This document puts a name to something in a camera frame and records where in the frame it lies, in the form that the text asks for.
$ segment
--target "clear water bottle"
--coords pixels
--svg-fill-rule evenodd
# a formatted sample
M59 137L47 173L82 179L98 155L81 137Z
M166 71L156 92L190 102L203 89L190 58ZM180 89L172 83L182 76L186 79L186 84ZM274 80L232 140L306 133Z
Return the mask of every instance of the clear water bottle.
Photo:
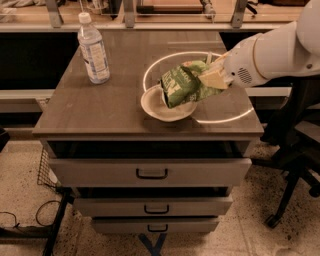
M88 76L92 83L102 84L110 77L102 36L99 30L91 24L89 13L80 13L79 21L81 27L78 32L78 40Z

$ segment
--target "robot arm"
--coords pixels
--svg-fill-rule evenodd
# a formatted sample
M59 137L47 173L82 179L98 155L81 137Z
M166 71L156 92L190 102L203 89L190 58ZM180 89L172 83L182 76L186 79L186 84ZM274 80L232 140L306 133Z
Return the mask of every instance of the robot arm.
M223 78L241 87L273 78L320 74L320 0L311 0L298 21L242 40L223 61Z

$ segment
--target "bottle cap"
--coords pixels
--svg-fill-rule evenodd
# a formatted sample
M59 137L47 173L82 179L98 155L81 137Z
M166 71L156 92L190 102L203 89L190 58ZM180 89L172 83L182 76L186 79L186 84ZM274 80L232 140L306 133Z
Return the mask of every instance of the bottle cap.
M78 17L81 24L91 23L91 16L88 12L80 12Z

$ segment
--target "table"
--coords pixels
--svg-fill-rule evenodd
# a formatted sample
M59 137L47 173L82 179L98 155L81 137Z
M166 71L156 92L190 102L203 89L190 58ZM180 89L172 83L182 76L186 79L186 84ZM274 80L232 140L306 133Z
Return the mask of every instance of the table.
M97 232L213 231L263 133L245 90L211 96L169 123L146 114L140 98L181 61L225 52L218 34L112 30L103 40L110 80L91 84L77 51L33 130L50 167Z

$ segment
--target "concrete floor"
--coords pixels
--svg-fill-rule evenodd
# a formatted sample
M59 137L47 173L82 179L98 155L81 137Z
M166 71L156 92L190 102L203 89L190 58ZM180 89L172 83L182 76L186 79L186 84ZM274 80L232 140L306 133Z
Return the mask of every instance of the concrete floor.
M275 147L257 144L253 156L268 158ZM0 211L16 215L20 226L39 226L36 213L60 195L37 184L42 146L31 136L13 134L0 153ZM252 166L240 187L232 191L234 203L215 232L168 234L161 255L259 255L296 256L320 254L320 199L311 198L309 187L299 181L281 223L275 229L263 222L278 207L286 182L278 170ZM57 203L42 208L38 219L50 224ZM1 227L13 227L14 217L0 214ZM153 244L159 235L147 235ZM45 240L1 240L1 256L42 255ZM90 219L68 205L53 255L103 256L150 255L139 234L97 234Z

